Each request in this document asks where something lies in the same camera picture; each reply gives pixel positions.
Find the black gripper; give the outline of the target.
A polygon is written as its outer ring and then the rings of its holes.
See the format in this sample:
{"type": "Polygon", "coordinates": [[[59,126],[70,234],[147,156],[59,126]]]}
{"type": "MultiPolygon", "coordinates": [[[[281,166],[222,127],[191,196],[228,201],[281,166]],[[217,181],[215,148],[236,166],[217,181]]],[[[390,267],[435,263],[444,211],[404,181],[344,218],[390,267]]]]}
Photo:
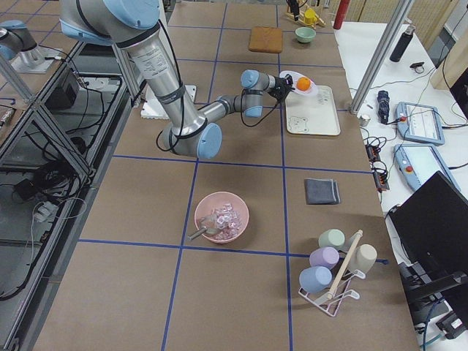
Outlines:
{"type": "MultiPolygon", "coordinates": [[[[287,1],[289,13],[292,15],[294,21],[299,19],[299,4],[297,0],[287,1]]],[[[295,90],[294,80],[290,74],[285,77],[274,77],[274,86],[269,90],[269,95],[276,99],[277,102],[283,102],[287,95],[295,90]]]]}

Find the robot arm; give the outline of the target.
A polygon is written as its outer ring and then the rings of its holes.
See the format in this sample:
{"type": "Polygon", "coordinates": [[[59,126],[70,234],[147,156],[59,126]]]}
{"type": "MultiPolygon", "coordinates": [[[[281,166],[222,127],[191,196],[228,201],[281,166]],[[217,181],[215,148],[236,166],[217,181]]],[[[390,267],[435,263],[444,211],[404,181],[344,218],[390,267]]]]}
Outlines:
{"type": "Polygon", "coordinates": [[[61,1],[62,32],[94,45],[127,52],[148,87],[170,119],[160,135],[163,151],[211,159],[222,145],[217,121],[231,113],[257,118],[263,111],[263,95],[282,102],[293,91],[290,75],[283,78],[248,69],[241,75],[241,94],[224,95],[196,108],[184,85],[175,53],[165,50],[159,33],[158,1],[61,1]]]}

